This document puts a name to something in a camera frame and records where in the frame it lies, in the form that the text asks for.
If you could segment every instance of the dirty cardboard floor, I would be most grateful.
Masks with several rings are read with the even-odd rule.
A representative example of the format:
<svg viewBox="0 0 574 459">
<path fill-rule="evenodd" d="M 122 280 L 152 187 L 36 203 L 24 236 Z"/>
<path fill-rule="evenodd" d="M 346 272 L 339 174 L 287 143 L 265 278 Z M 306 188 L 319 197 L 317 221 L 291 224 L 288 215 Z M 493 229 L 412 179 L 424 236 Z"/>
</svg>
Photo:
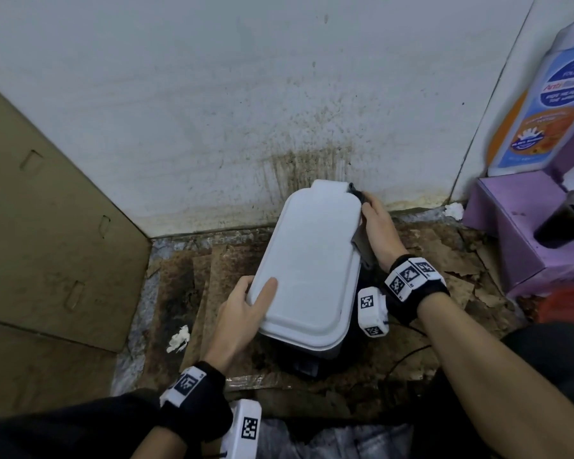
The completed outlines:
<svg viewBox="0 0 574 459">
<path fill-rule="evenodd" d="M 522 315 L 497 290 L 495 277 L 474 252 L 482 243 L 478 232 L 437 211 L 403 216 L 397 227 L 406 248 L 440 270 L 453 298 L 491 333 L 501 337 L 523 325 Z M 154 241 L 129 343 L 118 358 L 113 394 L 135 387 L 163 390 L 182 367 L 200 357 L 219 305 L 241 275 L 255 273 L 271 233 L 272 228 L 260 228 Z M 170 338 L 185 324 L 191 331 L 187 349 L 166 353 Z M 421 393 L 438 360 L 432 349 L 425 349 L 388 376 L 396 362 L 429 340 L 397 323 L 382 339 L 368 339 L 355 330 L 345 341 L 346 362 L 317 381 L 283 370 L 276 362 L 276 346 L 257 336 L 228 374 L 228 397 L 257 399 L 268 417 L 388 420 L 392 408 Z"/>
</svg>

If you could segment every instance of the purple cardboard box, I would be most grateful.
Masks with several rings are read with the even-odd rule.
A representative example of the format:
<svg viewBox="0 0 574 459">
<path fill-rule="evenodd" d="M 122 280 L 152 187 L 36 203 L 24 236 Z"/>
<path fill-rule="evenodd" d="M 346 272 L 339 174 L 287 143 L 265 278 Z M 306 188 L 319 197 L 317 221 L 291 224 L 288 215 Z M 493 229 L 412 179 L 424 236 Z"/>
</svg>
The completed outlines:
<svg viewBox="0 0 574 459">
<path fill-rule="evenodd" d="M 574 286 L 574 241 L 551 250 L 534 239 L 565 197 L 543 171 L 481 178 L 473 187 L 463 224 L 499 239 L 506 296 Z"/>
</svg>

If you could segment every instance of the orange label graphic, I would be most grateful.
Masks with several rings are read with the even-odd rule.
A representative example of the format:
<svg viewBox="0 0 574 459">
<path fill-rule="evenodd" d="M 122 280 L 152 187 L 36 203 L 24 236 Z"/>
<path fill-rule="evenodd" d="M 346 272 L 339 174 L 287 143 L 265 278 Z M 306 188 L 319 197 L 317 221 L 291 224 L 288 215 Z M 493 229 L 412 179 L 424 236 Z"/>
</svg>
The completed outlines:
<svg viewBox="0 0 574 459">
<path fill-rule="evenodd" d="M 574 122 L 574 106 L 549 109 L 523 120 L 512 138 L 511 151 L 519 155 L 550 152 Z"/>
</svg>

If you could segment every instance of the black pants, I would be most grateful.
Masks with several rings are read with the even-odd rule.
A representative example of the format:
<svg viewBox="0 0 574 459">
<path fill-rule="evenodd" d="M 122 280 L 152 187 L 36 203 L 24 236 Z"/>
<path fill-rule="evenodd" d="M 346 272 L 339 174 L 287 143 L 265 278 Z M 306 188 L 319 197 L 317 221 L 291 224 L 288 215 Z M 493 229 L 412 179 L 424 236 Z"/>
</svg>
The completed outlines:
<svg viewBox="0 0 574 459">
<path fill-rule="evenodd" d="M 534 325 L 503 341 L 574 403 L 573 324 Z M 158 409 L 157 394 L 139 390 L 0 420 L 0 458 L 129 458 L 156 425 Z M 413 459 L 489 457 L 442 371 L 423 396 L 416 419 Z"/>
</svg>

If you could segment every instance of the red plastic bowl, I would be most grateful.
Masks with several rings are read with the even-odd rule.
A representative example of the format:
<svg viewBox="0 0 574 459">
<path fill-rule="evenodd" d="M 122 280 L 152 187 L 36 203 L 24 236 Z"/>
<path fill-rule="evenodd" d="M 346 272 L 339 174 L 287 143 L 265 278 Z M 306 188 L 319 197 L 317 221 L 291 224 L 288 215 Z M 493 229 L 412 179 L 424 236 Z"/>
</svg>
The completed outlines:
<svg viewBox="0 0 574 459">
<path fill-rule="evenodd" d="M 574 324 L 574 288 L 552 293 L 538 308 L 538 322 L 571 322 Z"/>
</svg>

